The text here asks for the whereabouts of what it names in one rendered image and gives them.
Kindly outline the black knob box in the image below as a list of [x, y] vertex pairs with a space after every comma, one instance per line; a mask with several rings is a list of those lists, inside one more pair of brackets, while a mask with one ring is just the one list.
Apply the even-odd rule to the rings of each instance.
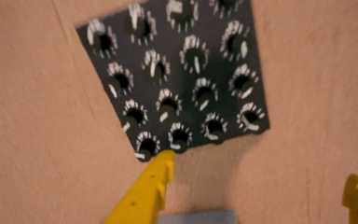
[[272, 128], [255, 0], [127, 0], [72, 24], [139, 161]]

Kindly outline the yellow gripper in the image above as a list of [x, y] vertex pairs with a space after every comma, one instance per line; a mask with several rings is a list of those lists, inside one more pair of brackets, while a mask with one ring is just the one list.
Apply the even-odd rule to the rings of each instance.
[[[172, 183], [174, 151], [164, 150], [131, 185], [102, 224], [158, 224], [165, 209], [167, 183]], [[342, 205], [349, 208], [349, 224], [358, 224], [358, 175], [348, 176]]]

